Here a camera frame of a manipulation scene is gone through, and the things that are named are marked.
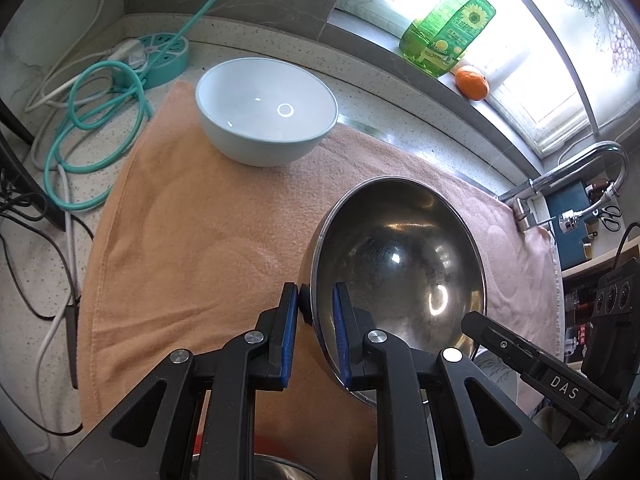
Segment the white fuzzy glove hand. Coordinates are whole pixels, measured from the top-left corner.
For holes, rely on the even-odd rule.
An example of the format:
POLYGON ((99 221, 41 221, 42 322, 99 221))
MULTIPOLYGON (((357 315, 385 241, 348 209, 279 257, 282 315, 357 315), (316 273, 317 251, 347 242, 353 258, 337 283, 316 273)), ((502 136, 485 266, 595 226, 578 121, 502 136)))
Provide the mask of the white fuzzy glove hand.
POLYGON ((580 480, 587 479, 597 469, 603 455, 603 443, 585 438, 580 428, 573 428, 572 421, 556 408, 548 405, 532 418, 533 423, 570 460, 580 480))

